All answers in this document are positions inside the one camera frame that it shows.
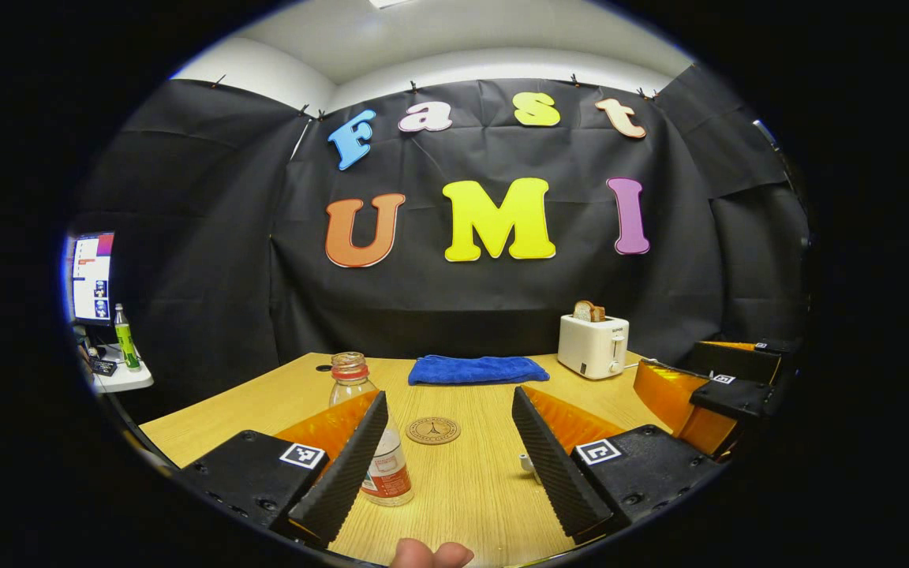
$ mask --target green bottle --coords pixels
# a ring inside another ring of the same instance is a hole
[[[125,366],[133,373],[142,370],[142,364],[136,357],[136,346],[133,344],[133,330],[129,327],[129,321],[125,319],[125,308],[122,305],[114,305],[114,330],[118,334],[118,344],[122,346],[122,355],[125,357]]]

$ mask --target toaster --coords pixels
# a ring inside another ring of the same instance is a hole
[[[556,359],[589,379],[607,379],[623,372],[630,323],[618,317],[584,321],[573,314],[559,319]]]

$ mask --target purple letter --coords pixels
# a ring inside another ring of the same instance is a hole
[[[641,184],[628,177],[610,177],[605,184],[616,194],[619,210],[619,241],[616,251],[620,255],[642,255],[650,249],[650,242],[643,237],[641,221]]]

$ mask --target ceiling light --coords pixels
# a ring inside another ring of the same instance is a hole
[[[387,8],[388,6],[394,6],[394,4],[401,4],[402,2],[408,2],[409,0],[369,0],[371,4],[374,4],[378,8]]]

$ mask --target human hand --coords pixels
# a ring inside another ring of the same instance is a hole
[[[399,539],[390,568],[462,568],[476,554],[458,543],[444,543],[437,552],[430,552],[416,539]]]

